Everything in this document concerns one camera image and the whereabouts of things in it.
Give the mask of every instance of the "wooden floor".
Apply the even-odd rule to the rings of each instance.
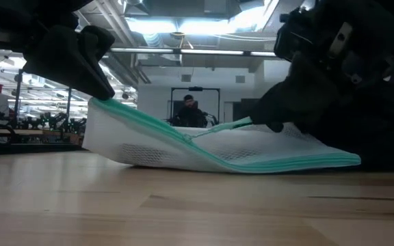
[[[394,174],[138,169],[0,156],[0,245],[394,245]]]

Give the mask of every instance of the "laundry bag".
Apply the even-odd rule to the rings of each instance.
[[[202,172],[269,174],[359,165],[360,157],[331,148],[286,124],[190,136],[204,128],[174,128],[117,100],[89,101],[83,147],[130,165]]]

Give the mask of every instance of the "white mesh bag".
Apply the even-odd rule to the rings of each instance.
[[[290,124],[221,131],[190,140],[203,128],[170,125],[115,100],[89,102],[83,147],[131,165],[202,172],[277,173],[358,165],[359,156],[330,148]]]

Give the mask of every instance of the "man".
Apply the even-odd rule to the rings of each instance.
[[[185,106],[179,111],[177,117],[180,119],[181,126],[204,128],[207,125],[206,114],[198,109],[194,97],[186,95],[183,98]]]

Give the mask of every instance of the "wooden table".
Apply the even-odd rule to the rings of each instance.
[[[0,156],[0,245],[394,245],[394,174],[139,169]]]

